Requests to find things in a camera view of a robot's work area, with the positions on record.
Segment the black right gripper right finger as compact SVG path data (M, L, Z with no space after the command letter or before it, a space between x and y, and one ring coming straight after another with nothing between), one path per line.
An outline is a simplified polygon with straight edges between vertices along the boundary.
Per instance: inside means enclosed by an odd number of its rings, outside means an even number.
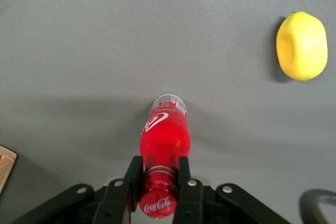
M191 177L187 156L179 157L179 195L173 224L203 223L203 184Z

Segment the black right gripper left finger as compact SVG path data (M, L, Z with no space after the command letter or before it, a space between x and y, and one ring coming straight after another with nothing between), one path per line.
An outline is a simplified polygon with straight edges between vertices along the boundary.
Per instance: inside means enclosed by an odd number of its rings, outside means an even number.
M98 204L93 223L130 223L136 211L143 178L143 157L133 157L123 178L111 181Z

